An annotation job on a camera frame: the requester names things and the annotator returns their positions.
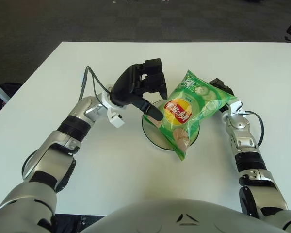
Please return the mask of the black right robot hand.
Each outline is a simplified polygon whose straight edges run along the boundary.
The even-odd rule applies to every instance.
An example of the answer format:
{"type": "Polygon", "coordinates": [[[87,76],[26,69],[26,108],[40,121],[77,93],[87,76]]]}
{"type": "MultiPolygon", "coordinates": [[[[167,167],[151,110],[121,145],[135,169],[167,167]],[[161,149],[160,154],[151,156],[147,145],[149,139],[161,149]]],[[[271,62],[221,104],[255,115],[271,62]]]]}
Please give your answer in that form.
{"type": "Polygon", "coordinates": [[[229,93],[229,94],[231,94],[231,95],[234,95],[232,89],[229,88],[228,86],[226,86],[226,85],[224,84],[224,82],[221,81],[221,80],[218,79],[218,78],[216,78],[216,79],[210,81],[209,84],[211,84],[211,85],[214,86],[214,87],[217,87],[217,88],[220,89],[220,90],[225,91],[226,93],[229,93]]]}

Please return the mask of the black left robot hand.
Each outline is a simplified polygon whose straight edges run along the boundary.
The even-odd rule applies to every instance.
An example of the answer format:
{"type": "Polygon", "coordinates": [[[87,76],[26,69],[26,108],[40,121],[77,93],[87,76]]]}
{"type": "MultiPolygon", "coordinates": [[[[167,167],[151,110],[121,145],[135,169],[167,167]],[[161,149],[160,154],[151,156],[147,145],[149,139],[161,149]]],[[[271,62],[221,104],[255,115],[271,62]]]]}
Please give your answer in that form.
{"type": "Polygon", "coordinates": [[[161,121],[163,113],[143,98],[144,93],[157,92],[163,100],[167,99],[167,87],[160,58],[129,66],[111,89],[110,100],[120,107],[132,104],[156,121],[161,121]]]}

